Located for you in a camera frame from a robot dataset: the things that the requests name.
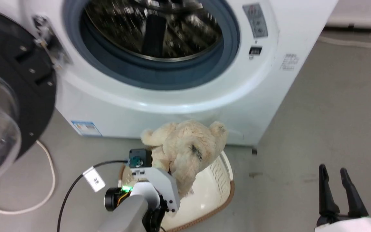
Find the laundry basket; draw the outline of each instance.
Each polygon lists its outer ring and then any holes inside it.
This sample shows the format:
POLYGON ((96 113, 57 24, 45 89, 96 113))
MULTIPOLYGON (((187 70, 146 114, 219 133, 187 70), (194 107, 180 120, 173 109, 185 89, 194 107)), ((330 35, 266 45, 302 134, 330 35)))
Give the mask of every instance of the laundry basket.
MULTIPOLYGON (((119 179, 123 185, 128 186, 134 186, 138 181, 126 166, 122 167, 119 179)), ((177 232, 193 226, 224 209, 233 195, 233 171, 222 151, 210 166, 197 174, 190 192, 181 200, 177 213, 167 213, 161 226, 167 232, 177 232)))

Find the green led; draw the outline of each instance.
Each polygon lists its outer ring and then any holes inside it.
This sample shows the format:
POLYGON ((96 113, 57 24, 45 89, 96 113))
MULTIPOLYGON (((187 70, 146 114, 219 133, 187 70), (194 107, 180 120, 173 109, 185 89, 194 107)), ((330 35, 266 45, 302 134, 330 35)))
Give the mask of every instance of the green led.
POLYGON ((133 187, 124 185, 124 186, 122 186, 121 190, 125 191, 125 192, 129 192, 129 191, 133 190, 133 187))

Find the teddy bear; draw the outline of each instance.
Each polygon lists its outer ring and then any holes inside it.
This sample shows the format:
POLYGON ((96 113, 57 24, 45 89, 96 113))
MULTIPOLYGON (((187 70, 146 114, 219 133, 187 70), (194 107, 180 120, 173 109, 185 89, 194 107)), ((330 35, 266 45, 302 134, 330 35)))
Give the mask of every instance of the teddy bear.
POLYGON ((222 123, 206 127, 195 120, 167 123, 140 136, 143 144, 153 147, 153 167, 171 172, 175 178, 180 198, 187 195, 197 173, 221 154, 227 137, 222 123))

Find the black cable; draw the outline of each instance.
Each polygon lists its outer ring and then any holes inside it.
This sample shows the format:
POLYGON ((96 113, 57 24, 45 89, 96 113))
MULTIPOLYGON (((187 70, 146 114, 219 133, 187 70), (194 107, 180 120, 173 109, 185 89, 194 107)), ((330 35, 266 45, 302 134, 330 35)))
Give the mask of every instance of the black cable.
MULTIPOLYGON (((106 165, 106 164, 110 164, 110 163, 127 163, 127 162, 128 162, 127 160, 110 160, 110 161, 105 161, 105 162, 98 163, 98 164, 94 165, 93 168, 103 166, 103 165, 106 165)), ((67 202, 68 196, 70 195, 71 190, 74 188, 75 184, 82 177, 83 177, 82 174, 77 177, 77 179, 74 181, 74 183, 72 183, 70 189, 68 190, 67 194, 65 195, 64 201, 62 202, 61 210, 59 211, 59 215, 58 215, 57 232, 59 232, 59 228, 60 228, 60 225, 61 225, 62 212, 64 211, 64 206, 65 206, 65 203, 67 202)))

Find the metal hinge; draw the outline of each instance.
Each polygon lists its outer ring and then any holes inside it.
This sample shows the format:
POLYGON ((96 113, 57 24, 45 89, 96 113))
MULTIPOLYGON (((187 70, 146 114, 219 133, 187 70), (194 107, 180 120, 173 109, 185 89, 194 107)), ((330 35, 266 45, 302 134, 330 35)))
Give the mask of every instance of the metal hinge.
POLYGON ((55 70, 63 69, 66 63, 69 63, 67 54, 65 53, 58 38, 54 34, 52 27, 45 16, 33 16, 34 26, 37 28, 38 37, 34 42, 44 48, 47 52, 52 66, 55 70))

